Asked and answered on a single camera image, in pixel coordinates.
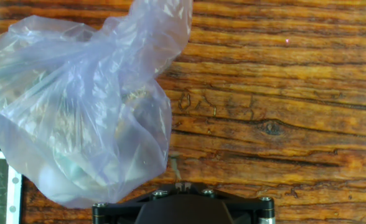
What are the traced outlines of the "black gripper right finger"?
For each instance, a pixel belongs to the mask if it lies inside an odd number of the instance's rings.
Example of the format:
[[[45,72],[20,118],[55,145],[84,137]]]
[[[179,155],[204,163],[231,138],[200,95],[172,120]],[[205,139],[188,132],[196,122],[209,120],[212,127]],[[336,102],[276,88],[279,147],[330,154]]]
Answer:
[[[273,198],[243,198],[203,183],[182,184],[182,205],[189,223],[276,223]]]

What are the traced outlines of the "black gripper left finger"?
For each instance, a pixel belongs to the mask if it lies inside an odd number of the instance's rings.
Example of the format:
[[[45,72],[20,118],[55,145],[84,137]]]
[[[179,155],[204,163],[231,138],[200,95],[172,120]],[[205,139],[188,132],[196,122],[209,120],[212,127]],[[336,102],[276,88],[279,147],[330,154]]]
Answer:
[[[175,195],[183,191],[183,183],[162,185],[150,193],[123,203],[98,202],[92,205],[92,224],[135,223],[142,207],[148,202]]]

